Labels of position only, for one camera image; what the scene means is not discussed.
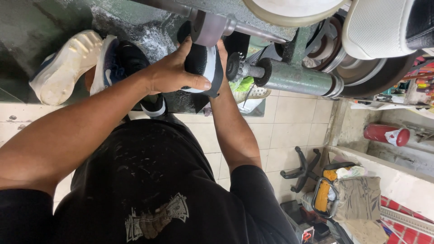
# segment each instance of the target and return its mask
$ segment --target black t-shirt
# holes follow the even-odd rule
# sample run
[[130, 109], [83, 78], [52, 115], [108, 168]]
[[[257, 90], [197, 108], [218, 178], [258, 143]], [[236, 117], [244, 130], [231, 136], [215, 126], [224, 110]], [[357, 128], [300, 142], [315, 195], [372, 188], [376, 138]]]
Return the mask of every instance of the black t-shirt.
[[230, 180], [216, 184], [183, 126], [134, 120], [76, 169], [54, 215], [45, 192], [0, 191], [0, 243], [297, 243], [260, 168]]

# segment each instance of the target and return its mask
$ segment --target fingernail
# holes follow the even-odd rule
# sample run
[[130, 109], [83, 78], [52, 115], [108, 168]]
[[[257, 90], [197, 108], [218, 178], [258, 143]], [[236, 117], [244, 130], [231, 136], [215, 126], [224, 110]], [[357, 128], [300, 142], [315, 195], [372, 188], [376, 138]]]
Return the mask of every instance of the fingernail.
[[204, 88], [209, 90], [209, 88], [211, 88], [211, 82], [205, 82]]

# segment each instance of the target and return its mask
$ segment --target forearm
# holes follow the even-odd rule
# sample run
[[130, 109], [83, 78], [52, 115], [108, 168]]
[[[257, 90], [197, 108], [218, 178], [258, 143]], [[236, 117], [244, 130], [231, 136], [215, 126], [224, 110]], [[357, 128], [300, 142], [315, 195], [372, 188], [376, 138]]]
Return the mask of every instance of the forearm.
[[143, 77], [130, 76], [79, 103], [31, 123], [0, 148], [3, 186], [57, 184], [107, 138], [131, 108], [150, 92]]
[[238, 110], [227, 80], [222, 83], [220, 96], [210, 100], [217, 139], [229, 171], [246, 164], [262, 168], [258, 143]]

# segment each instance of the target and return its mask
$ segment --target tile floor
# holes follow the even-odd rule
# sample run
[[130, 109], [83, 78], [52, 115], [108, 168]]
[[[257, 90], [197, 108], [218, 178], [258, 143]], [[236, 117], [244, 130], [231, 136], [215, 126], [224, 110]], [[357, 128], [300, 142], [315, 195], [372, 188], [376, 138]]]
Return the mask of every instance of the tile floor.
[[[290, 190], [291, 186], [297, 183], [297, 179], [286, 180], [279, 172], [300, 167], [295, 146], [301, 147], [308, 161], [315, 156], [313, 148], [322, 151], [332, 105], [333, 101], [316, 96], [273, 91], [266, 99], [264, 117], [246, 118], [258, 141], [263, 169], [279, 202], [298, 199], [303, 195], [302, 192], [296, 194]], [[19, 132], [20, 128], [60, 107], [0, 103], [0, 146]], [[16, 117], [15, 120], [10, 118], [12, 115]], [[142, 112], [130, 112], [129, 115], [132, 119], [146, 118]], [[229, 169], [217, 142], [212, 116], [176, 116], [196, 136], [218, 184], [229, 190]], [[54, 208], [69, 193], [71, 179], [72, 174], [58, 185]], [[314, 183], [308, 181], [303, 191], [311, 191]]]

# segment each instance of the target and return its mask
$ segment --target man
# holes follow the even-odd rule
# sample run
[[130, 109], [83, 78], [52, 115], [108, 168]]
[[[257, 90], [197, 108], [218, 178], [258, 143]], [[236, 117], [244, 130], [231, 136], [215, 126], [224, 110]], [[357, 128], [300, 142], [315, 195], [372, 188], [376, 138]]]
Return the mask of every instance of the man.
[[[226, 78], [210, 101], [230, 192], [184, 126], [118, 125], [146, 95], [210, 88], [184, 71], [191, 44], [34, 121], [0, 148], [1, 243], [297, 243]], [[218, 49], [225, 70], [223, 42]], [[73, 170], [53, 215], [56, 186]]]

